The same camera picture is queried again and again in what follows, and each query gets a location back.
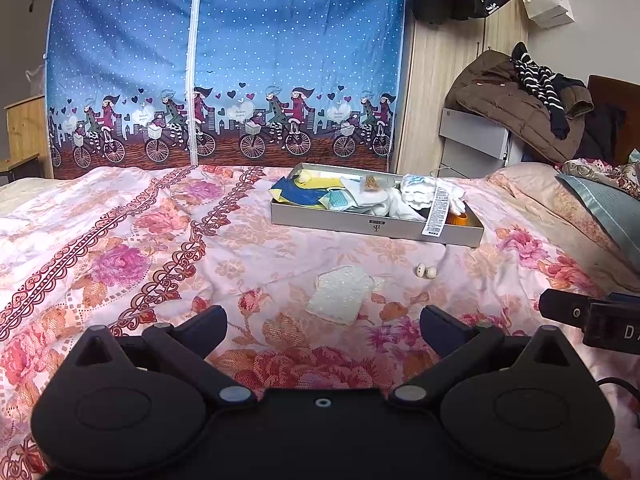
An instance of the floral bedsheet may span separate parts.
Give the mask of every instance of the floral bedsheet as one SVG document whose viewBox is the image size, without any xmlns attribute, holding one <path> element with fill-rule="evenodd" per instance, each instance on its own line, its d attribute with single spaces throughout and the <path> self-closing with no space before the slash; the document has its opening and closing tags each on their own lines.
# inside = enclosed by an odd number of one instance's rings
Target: floral bedsheet
<svg viewBox="0 0 640 480">
<path fill-rule="evenodd" d="M 472 250 L 272 225 L 268 189 L 285 173 L 98 168 L 0 219 L 1 479 L 45 470 L 30 435 L 31 409 L 92 324 L 135 334 L 220 304 L 227 337 L 208 359 L 258 393 L 388 392 L 437 361 L 420 338 L 425 304 L 468 323 L 489 319 L 506 333 L 532 334 L 546 322 L 537 308 L 546 288 L 593 296 L 625 290 L 601 275 L 592 279 L 578 254 L 551 244 L 536 216 L 488 180 L 457 181 L 485 225 Z M 602 251 L 605 267 L 606 258 Z M 437 266 L 435 280 L 415 276 L 420 262 Z M 341 266 L 362 267 L 377 284 L 353 326 L 305 312 L 316 277 Z M 594 376 L 638 384 L 640 360 L 588 349 L 579 331 L 562 329 Z M 602 467 L 613 479 L 640 478 L 640 406 L 615 387 L 605 393 L 616 435 Z"/>
</svg>

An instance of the blue fabric wardrobe cover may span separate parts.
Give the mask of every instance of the blue fabric wardrobe cover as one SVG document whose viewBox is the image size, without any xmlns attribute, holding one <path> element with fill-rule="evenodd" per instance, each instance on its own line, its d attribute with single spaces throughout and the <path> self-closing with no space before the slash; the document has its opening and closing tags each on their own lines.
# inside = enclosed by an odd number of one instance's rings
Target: blue fabric wardrobe cover
<svg viewBox="0 0 640 480">
<path fill-rule="evenodd" d="M 403 0 L 54 0 L 57 178 L 96 166 L 384 170 Z"/>
</svg>

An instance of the brown jacket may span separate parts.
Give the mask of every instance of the brown jacket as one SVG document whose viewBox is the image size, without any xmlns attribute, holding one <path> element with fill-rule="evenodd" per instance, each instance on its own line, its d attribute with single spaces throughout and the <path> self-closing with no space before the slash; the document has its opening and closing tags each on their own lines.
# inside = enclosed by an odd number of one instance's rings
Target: brown jacket
<svg viewBox="0 0 640 480">
<path fill-rule="evenodd" d="M 495 50 L 483 52 L 453 83 L 445 106 L 495 121 L 520 137 L 551 162 L 575 155 L 584 133 L 584 115 L 593 110 L 589 91 L 571 86 L 560 92 L 570 132 L 557 139 L 549 112 L 537 98 L 520 90 L 511 58 Z"/>
</svg>

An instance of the screw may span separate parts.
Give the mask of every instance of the screw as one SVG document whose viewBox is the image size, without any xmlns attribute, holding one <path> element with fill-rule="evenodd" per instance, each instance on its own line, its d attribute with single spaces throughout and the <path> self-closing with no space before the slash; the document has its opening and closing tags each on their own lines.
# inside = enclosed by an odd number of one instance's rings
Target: screw
<svg viewBox="0 0 640 480">
<path fill-rule="evenodd" d="M 417 402 L 427 396 L 427 390 L 414 384 L 405 384 L 404 386 L 398 386 L 394 391 L 394 395 L 397 399 L 404 400 L 404 402 Z"/>
<path fill-rule="evenodd" d="M 227 386 L 222 388 L 218 395 L 226 402 L 245 402 L 251 397 L 251 390 L 244 386 Z"/>
</svg>

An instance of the metal tray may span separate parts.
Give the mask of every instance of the metal tray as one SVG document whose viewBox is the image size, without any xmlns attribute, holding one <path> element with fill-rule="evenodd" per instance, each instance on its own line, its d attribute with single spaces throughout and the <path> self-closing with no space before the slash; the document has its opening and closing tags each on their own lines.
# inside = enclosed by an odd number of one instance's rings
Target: metal tray
<svg viewBox="0 0 640 480">
<path fill-rule="evenodd" d="M 323 164 L 298 164 L 289 173 L 289 178 L 298 176 L 301 170 L 333 171 L 335 173 L 362 175 L 392 176 L 396 182 L 402 180 L 402 175 L 380 173 L 379 171 L 356 170 L 339 166 L 325 166 Z M 484 227 L 476 214 L 466 206 L 469 217 L 468 226 L 445 225 L 439 237 L 425 236 L 422 230 L 426 225 L 417 220 L 402 220 L 398 218 L 383 218 L 380 216 L 364 215 L 347 211 L 329 211 L 326 209 L 311 209 L 297 205 L 281 204 L 271 200 L 271 222 L 277 225 L 293 227 L 308 227 L 327 231 L 357 233 L 361 235 L 384 236 L 387 238 L 402 238 L 418 242 L 435 242 L 437 244 L 461 245 L 476 248 L 480 245 Z"/>
</svg>

